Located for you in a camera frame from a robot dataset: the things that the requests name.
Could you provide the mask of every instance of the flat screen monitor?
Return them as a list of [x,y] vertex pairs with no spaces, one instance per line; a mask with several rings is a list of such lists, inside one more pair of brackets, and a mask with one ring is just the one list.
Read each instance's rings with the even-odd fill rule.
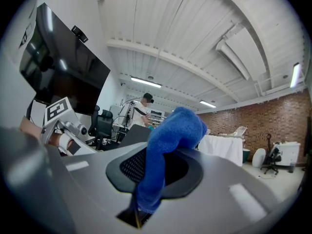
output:
[[35,89],[37,101],[49,105],[68,97],[82,114],[93,113],[110,72],[45,3],[37,8],[20,71]]

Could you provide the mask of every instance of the black mesh grille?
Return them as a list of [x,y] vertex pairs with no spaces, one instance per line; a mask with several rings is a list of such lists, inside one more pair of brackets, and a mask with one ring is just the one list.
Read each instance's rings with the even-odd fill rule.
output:
[[133,155],[120,164],[120,170],[134,183],[139,184],[145,175],[146,149]]

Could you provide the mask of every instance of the ceiling light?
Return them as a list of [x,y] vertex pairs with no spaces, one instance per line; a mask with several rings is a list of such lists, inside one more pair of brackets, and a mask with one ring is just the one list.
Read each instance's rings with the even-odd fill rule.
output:
[[30,43],[30,46],[31,46],[33,49],[36,49],[36,47],[34,46],[33,43]]
[[62,68],[63,68],[64,70],[67,70],[67,66],[66,66],[64,60],[61,59],[61,60],[59,60],[59,62],[60,62],[60,65],[62,66]]
[[301,69],[301,65],[299,63],[296,63],[293,66],[291,88],[293,88],[298,83],[298,79],[300,76],[300,69]]
[[47,20],[48,20],[49,31],[53,31],[52,10],[49,7],[47,7]]
[[211,104],[209,104],[209,103],[207,103],[207,102],[205,102],[205,101],[203,101],[203,100],[201,100],[200,103],[201,103],[201,104],[204,104],[204,105],[206,105],[206,106],[209,106],[209,107],[213,107],[213,108],[216,107],[216,106],[213,106],[213,105],[211,105]]
[[157,83],[154,83],[154,82],[142,80],[142,79],[135,78],[135,77],[131,77],[131,80],[137,81],[137,82],[140,82],[140,83],[144,83],[144,84],[146,84],[146,85],[150,85],[150,86],[153,86],[153,87],[156,87],[156,88],[161,88],[161,85],[159,85],[159,84],[157,84]]

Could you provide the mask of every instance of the brick wall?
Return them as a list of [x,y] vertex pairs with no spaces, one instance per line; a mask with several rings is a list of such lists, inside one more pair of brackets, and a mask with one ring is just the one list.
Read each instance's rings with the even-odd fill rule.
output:
[[213,134],[234,132],[239,126],[248,127],[245,148],[250,150],[251,161],[258,148],[268,147],[267,133],[272,135],[271,144],[276,141],[297,141],[301,143],[298,163],[303,157],[304,139],[307,131],[307,117],[311,108],[309,92],[291,94],[279,99],[198,115]]

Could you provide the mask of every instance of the white ceiling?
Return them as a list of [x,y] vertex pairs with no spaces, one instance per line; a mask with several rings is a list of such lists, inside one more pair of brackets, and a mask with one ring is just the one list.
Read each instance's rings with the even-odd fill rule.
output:
[[[245,80],[215,50],[237,23],[248,29],[266,65],[258,80],[263,92],[289,84],[297,62],[307,71],[303,26],[286,0],[104,0],[99,11],[128,97],[150,92],[163,111],[205,110],[200,100],[221,107],[261,97],[257,81]],[[131,76],[153,76],[163,87]]]

